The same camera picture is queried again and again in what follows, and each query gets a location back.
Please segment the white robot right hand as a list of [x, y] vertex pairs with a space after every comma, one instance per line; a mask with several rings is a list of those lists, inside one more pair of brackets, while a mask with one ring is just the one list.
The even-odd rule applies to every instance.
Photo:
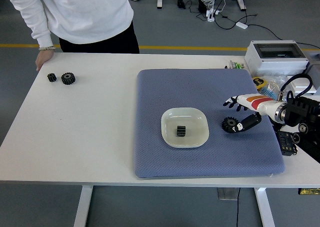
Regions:
[[249, 130], [250, 128], [259, 124], [262, 120], [262, 116], [269, 116], [273, 121], [277, 122], [279, 114], [278, 108], [282, 105], [282, 102], [276, 101], [268, 96], [254, 93], [244, 94], [230, 97], [223, 106], [232, 108], [235, 104], [238, 104], [236, 111], [238, 112], [241, 107], [246, 111], [247, 109], [255, 111], [254, 114], [249, 115], [242, 121], [238, 121], [233, 117], [226, 117], [222, 122], [222, 129], [227, 133], [238, 133]]

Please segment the person's right hand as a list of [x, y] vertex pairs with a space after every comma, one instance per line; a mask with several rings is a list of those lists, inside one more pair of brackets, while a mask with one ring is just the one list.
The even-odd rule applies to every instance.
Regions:
[[54, 56], [55, 49], [56, 49], [55, 46], [41, 47], [39, 49], [39, 53], [35, 60], [37, 71], [39, 71], [42, 68], [45, 62], [49, 61]]

